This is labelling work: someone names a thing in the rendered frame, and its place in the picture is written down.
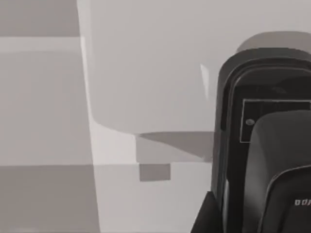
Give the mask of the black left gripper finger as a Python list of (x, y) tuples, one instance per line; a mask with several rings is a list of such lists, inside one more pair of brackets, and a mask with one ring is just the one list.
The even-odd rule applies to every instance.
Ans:
[(207, 191), (190, 233), (223, 233), (221, 211), (212, 191)]

